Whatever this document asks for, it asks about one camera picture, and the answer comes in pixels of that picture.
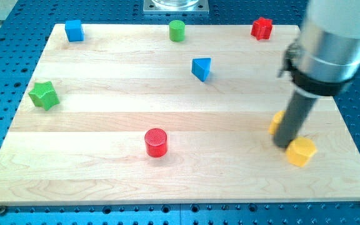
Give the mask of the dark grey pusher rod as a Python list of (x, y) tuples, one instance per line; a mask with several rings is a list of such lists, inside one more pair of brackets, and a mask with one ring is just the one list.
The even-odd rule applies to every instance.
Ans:
[(294, 140), (319, 96), (303, 94), (295, 90), (282, 120), (274, 133), (273, 142), (286, 148)]

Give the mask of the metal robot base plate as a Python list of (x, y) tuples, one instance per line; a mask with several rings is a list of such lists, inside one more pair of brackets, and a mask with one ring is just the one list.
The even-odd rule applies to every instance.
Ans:
[(144, 14), (209, 14), (208, 0), (144, 0)]

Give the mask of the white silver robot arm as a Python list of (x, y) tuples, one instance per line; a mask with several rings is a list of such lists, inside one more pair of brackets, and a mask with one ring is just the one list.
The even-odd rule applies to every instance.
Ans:
[(295, 90), (273, 137), (286, 148), (321, 96), (343, 93), (360, 66), (360, 1), (310, 0), (297, 39), (289, 45), (282, 72)]

